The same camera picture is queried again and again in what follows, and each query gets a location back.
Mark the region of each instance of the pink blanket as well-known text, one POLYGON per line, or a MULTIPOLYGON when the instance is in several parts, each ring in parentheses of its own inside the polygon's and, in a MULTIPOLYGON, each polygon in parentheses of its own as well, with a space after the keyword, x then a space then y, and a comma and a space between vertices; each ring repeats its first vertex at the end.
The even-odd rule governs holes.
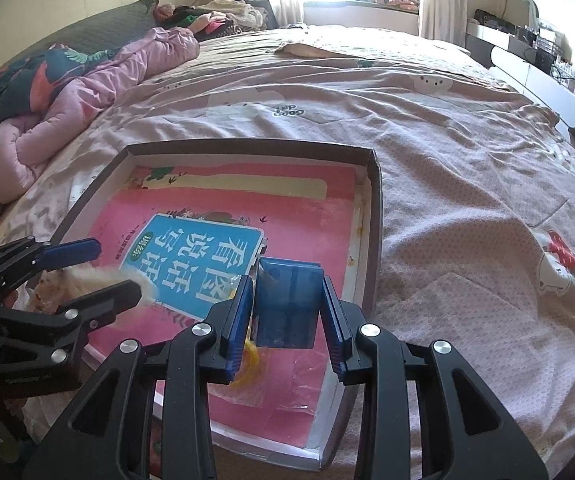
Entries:
POLYGON ((151 29, 123 47, 110 62, 69 83, 43 120, 30 115, 0 124, 0 213, 30 189, 47 164, 105 108, 144 79, 199 55, 185 28, 151 29))

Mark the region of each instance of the bedsheet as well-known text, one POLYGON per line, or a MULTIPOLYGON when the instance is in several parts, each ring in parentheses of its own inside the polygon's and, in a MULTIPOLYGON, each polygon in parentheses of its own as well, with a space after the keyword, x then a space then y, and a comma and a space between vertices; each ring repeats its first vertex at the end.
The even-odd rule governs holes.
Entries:
MULTIPOLYGON (((208 41, 55 157, 8 211, 0 243, 49 238, 133 142, 263 136, 374 148, 383 172, 374 319, 402 340, 452 342, 554 476, 575 452, 575 153, 556 122, 458 49, 411 36, 321 27, 208 41)), ((320 478, 352 478, 361 407, 359 396, 320 478)), ((218 456, 224 478, 270 473, 218 456)))

